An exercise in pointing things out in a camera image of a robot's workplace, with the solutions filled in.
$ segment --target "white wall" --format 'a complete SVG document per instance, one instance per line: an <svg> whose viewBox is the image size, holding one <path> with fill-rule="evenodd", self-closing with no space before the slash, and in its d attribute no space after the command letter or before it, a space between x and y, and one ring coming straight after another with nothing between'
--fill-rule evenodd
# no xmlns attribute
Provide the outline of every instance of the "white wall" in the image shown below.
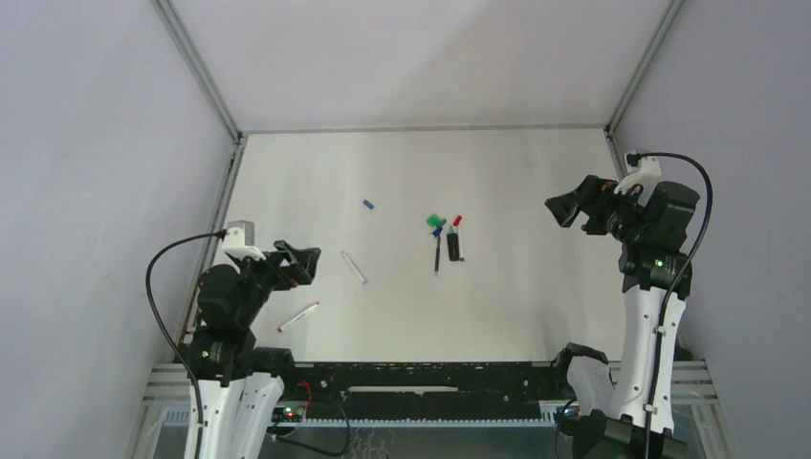
<svg viewBox="0 0 811 459"><path fill-rule="evenodd" d="M148 1L3 2L0 456L121 457L229 154Z"/></svg>
<svg viewBox="0 0 811 459"><path fill-rule="evenodd" d="M683 330L744 458L811 454L809 21L807 2L687 2L618 133L713 178ZM688 166L664 168L703 189Z"/></svg>
<svg viewBox="0 0 811 459"><path fill-rule="evenodd" d="M668 0L176 0L242 129L605 125Z"/></svg>

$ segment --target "gray wall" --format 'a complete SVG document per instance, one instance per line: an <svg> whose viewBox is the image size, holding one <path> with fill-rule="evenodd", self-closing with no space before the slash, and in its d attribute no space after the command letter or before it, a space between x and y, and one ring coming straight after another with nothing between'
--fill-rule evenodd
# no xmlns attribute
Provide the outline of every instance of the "gray wall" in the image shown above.
<svg viewBox="0 0 811 459"><path fill-rule="evenodd" d="M685 153L713 178L683 332L745 458L811 454L809 23L809 2L688 1L618 132L621 148Z"/></svg>
<svg viewBox="0 0 811 459"><path fill-rule="evenodd" d="M121 457L229 154L148 1L2 3L0 456Z"/></svg>

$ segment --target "metal frame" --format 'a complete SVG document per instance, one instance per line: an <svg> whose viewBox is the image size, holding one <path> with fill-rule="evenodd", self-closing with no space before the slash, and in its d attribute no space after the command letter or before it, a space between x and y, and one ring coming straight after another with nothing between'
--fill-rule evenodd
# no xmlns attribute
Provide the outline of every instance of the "metal frame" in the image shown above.
<svg viewBox="0 0 811 459"><path fill-rule="evenodd" d="M563 124L563 125L493 125L493 126L415 126L415 127L381 127L359 129L306 129L306 130L255 130L241 132L236 125L230 111L224 102L208 68L201 58L188 31L181 20L172 0L152 0L156 12L163 20L166 28L183 57L189 70L203 91L212 109L223 123L235 145L229 158L219 197L212 213L210 230L222 228L225 223L230 197L236 181L236 176L245 151L248 134L268 133L315 133L315 132L379 132L379 131L445 131L445 130L480 130L480 129L539 129L539 128L602 128L605 141L611 154L611 159L617 171L618 178L622 179L627 170L625 162L618 152L615 143L615 134L623 120L625 113L635 97L639 86L645 79L647 71L664 42L675 18L681 10L684 0L671 0L654 35L647 44L634 72L620 96L618 104L605 126L594 124ZM216 243L206 244L201 251L195 275L199 276L211 266L215 254ZM194 285L190 287L188 302L186 304L186 320L183 333L193 331L195 317ZM548 366L548 362L538 362L538 366ZM610 365L615 381L619 377L619 363ZM690 407L694 421L699 428L702 447L708 459L737 457L734 451L729 430L721 413L721 408L707 366L703 361L677 362L674 364L671 388L671 400L674 406L686 405ZM554 415L564 405L564 400L542 401L538 403L538 417L532 420L495 420L488 422L426 422L420 420L406 421L375 421L354 420L354 427L460 427L460 426L554 426ZM152 370L146 391L142 398L138 420L131 435L125 456L126 458L148 459L154 454L161 428L164 425L187 425L189 419L188 379L183 367L179 364L157 364ZM336 420L309 420L308 426L341 426L342 421Z"/></svg>
<svg viewBox="0 0 811 459"><path fill-rule="evenodd" d="M214 212L211 214L211 220L208 224L208 232L218 231L225 226L226 214L228 213L230 204L230 197L233 194L233 188L236 185L236 176L239 172L239 166L242 164L242 157L245 153L245 145L247 143L248 138L243 136L233 147L231 155L228 159L228 165L226 167L222 183L220 184L220 191L218 193L216 206L214 207ZM219 241L217 240L208 240L205 242L205 245L200 252L200 257L197 261L197 267L194 270L194 279L199 278L200 274L210 268L214 263L214 255L217 253L218 245ZM176 335L180 337L180 341L183 341L187 334L194 331L195 316L192 314L192 311L196 309L194 304L196 292L197 282L192 282L189 286L188 294L186 295L185 318L181 322L181 329L179 333Z"/></svg>
<svg viewBox="0 0 811 459"><path fill-rule="evenodd" d="M645 79L647 70L650 68L650 63L658 54L659 48L661 48L665 37L668 35L670 27L673 25L673 21L678 16L678 13L684 3L685 0L670 0L668 8L665 10L665 14L659 21L659 25L656 26L656 31L653 33L653 36L647 43L645 52L642 54L642 58L640 58L636 69L634 69L631 80L628 82L627 86L625 86L625 90L620 96L620 101L617 103L617 108L614 109L614 113L611 115L611 120L608 121L608 124L605 127L605 130L610 137L613 138L614 133L617 131L617 126L619 126L620 122L623 120L625 112L628 109L628 105L630 105L631 101L636 95L637 90L639 89L640 84Z"/></svg>
<svg viewBox="0 0 811 459"><path fill-rule="evenodd" d="M312 363L299 362L299 368ZM548 362L533 366L547 367ZM614 381L622 376L620 363L609 365ZM698 426L702 448L708 459L737 457L721 412L707 364L703 361L678 361L673 365L671 385L673 406L688 406ZM350 420L352 427L553 427L554 415L565 400L541 400L533 419L494 419L488 421L429 420ZM139 410L138 427L130 439L125 458L151 459L161 427L187 426L190 418L189 382L179 363L161 363L153 367ZM344 428L343 420L308 419L306 426Z"/></svg>
<svg viewBox="0 0 811 459"><path fill-rule="evenodd" d="M208 103L211 104L211 108L214 109L214 112L228 130L231 138L235 142L239 141L239 128L230 115L230 111L223 100L223 96L217 89L214 79L211 78L211 73L208 72L206 63L203 61L203 58L200 57L200 52L197 51L197 47L194 46L194 42L191 41L186 26L183 24L180 15L178 15L172 0L152 0L152 5L155 7L155 11L158 12L161 20L164 21L166 30L169 32L169 35L171 35L172 41L175 42L175 46L177 46L180 55L183 57L186 65L188 65L191 74L194 75L194 79L197 80L197 84L200 85L200 90L203 91L206 99L208 99Z"/></svg>

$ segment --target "white marker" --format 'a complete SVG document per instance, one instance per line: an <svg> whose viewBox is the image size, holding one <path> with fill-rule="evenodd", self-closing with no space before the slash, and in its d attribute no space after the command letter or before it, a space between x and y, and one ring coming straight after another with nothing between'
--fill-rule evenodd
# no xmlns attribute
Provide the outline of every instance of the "white marker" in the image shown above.
<svg viewBox="0 0 811 459"><path fill-rule="evenodd" d="M352 258L349 256L349 253L345 251L340 251L340 255L343 257L343 261L345 261L346 264L349 265L349 268L352 268L352 271L355 273L358 279L361 280L361 285L368 284L369 281L366 280L365 277L363 277L363 273L361 273L361 270L358 269L358 265L356 265L355 262L352 261Z"/></svg>
<svg viewBox="0 0 811 459"><path fill-rule="evenodd" d="M301 311L300 313L298 313L298 314L297 314L295 317L293 317L293 318L291 318L290 320L288 320L288 321L287 321L287 322L286 322L284 325L280 326L280 327L279 327L279 328L277 328L276 330L277 330L279 333L284 333L284 331L285 331L285 330L287 330L288 328L290 328L291 326L293 326L293 324L294 324L294 323L296 323L296 322L298 322L299 320L302 320L303 318L305 318L305 317L309 316L309 315L310 315L310 313L312 313L313 311L315 311L315 309L318 307L318 305L319 305L320 303L321 303L320 301L316 301L316 302L315 302L315 303L313 303L312 305L308 306L308 307L307 307L307 309L305 309L304 311Z"/></svg>

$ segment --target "white bracket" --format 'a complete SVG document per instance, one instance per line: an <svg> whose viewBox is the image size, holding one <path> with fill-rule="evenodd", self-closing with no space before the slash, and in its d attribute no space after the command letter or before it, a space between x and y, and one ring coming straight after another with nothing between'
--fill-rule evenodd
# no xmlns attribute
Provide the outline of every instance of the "white bracket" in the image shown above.
<svg viewBox="0 0 811 459"><path fill-rule="evenodd" d="M253 244L253 222L238 220L226 225L226 237L222 249L228 255L242 260L250 257L256 261L265 259L265 254Z"/></svg>
<svg viewBox="0 0 811 459"><path fill-rule="evenodd" d="M627 153L626 156L631 153L636 153L636 150ZM662 177L659 160L651 156L640 159L635 169L614 187L614 194L627 194L636 185L649 189Z"/></svg>

